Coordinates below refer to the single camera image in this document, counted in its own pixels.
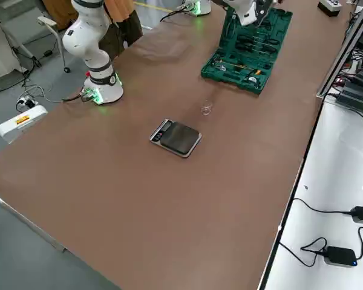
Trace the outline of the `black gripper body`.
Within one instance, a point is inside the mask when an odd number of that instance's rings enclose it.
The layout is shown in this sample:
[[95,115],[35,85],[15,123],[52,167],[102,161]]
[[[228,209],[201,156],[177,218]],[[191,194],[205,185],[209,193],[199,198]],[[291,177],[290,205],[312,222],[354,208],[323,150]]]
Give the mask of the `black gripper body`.
[[274,6],[274,0],[256,0],[255,3],[255,13],[258,18],[266,16],[269,9]]

